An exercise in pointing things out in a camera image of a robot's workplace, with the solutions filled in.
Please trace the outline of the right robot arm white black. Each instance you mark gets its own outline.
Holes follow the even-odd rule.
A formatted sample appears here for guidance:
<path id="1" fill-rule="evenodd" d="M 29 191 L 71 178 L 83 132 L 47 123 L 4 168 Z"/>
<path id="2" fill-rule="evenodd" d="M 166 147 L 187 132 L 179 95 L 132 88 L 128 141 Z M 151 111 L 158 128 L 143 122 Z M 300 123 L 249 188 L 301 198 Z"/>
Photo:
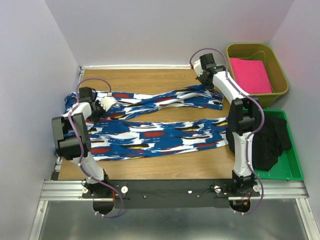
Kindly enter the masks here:
<path id="1" fill-rule="evenodd" d="M 230 104 L 228 130 L 233 135 L 235 163 L 230 191 L 241 196 L 255 185 L 253 138 L 261 129 L 264 114 L 258 98 L 250 96 L 232 79 L 227 68 L 217 65 L 212 53 L 199 57 L 193 64 L 196 79 L 207 90 L 217 87 Z"/>

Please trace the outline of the blue white red patterned pants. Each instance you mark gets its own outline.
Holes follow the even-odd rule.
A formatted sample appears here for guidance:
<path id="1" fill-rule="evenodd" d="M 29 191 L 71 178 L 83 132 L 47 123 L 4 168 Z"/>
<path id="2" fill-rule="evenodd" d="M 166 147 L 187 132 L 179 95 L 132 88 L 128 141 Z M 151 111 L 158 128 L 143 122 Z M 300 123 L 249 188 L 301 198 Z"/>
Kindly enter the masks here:
<path id="1" fill-rule="evenodd" d="M 112 96 L 117 104 L 96 123 L 86 120 L 95 161 L 121 161 L 209 150 L 228 144 L 227 117 L 191 121 L 136 121 L 141 115 L 165 108 L 190 107 L 221 110 L 223 94 L 202 85 L 155 94 L 97 91 L 96 99 Z M 77 101 L 78 92 L 65 98 L 66 114 Z"/>

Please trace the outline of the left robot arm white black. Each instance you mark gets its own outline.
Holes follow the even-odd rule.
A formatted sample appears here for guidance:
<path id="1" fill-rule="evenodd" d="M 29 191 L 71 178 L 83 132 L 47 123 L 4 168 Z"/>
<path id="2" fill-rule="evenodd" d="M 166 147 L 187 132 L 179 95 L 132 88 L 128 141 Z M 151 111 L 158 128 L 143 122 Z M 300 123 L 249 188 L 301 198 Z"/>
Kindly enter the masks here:
<path id="1" fill-rule="evenodd" d="M 76 103 L 62 116 L 51 120 L 56 154 L 77 165 L 85 175 L 84 194 L 107 198 L 112 195 L 110 180 L 91 153 L 91 140 L 86 120 L 96 123 L 106 111 L 97 100 L 98 93 L 81 87 Z"/>

